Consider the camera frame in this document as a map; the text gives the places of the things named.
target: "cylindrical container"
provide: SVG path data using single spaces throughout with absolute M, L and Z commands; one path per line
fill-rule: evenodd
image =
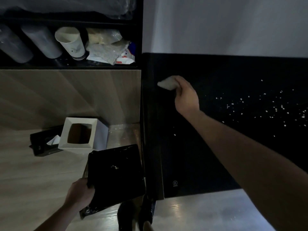
M 4 24 L 0 24 L 0 49 L 18 63 L 26 63 L 33 58 L 31 50 Z
M 56 31 L 55 38 L 75 60 L 85 58 L 86 51 L 77 28 L 61 27 Z
M 62 55 L 62 50 L 48 27 L 22 25 L 21 30 L 33 41 L 47 58 L 54 59 Z

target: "black shoe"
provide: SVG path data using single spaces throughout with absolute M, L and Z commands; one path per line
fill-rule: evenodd
M 132 201 L 122 202 L 118 209 L 119 231 L 133 231 L 133 217 L 135 206 Z
M 140 231 L 143 231 L 143 224 L 145 221 L 149 221 L 150 224 L 152 224 L 155 205 L 156 205 L 156 201 L 151 202 L 148 199 L 147 195 L 144 195 L 142 206 L 141 206 L 141 211 L 138 217 L 138 226 L 139 226 Z

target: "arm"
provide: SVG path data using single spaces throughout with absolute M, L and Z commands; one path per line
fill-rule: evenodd
M 35 231 L 65 231 L 74 216 L 90 204 L 94 192 L 94 188 L 87 187 L 87 179 L 80 178 L 71 185 L 63 206 Z
M 306 230 L 308 174 L 285 157 L 199 110 L 197 93 L 176 80 L 176 110 L 198 131 L 215 156 L 276 230 Z

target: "white paper cup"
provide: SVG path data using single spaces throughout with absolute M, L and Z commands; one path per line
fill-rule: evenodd
M 61 27 L 56 31 L 55 38 L 73 58 L 84 56 L 86 51 L 77 28 Z

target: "white container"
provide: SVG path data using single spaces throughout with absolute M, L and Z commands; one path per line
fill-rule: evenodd
M 33 58 L 31 50 L 4 24 L 0 24 L 0 49 L 18 63 L 26 63 Z
M 56 31 L 55 38 L 73 58 L 84 56 L 86 51 L 77 28 L 61 27 Z
M 22 25 L 21 30 L 33 41 L 41 52 L 51 59 L 62 55 L 59 43 L 46 26 Z
M 106 149 L 108 127 L 97 118 L 66 118 L 59 149 L 90 153 Z

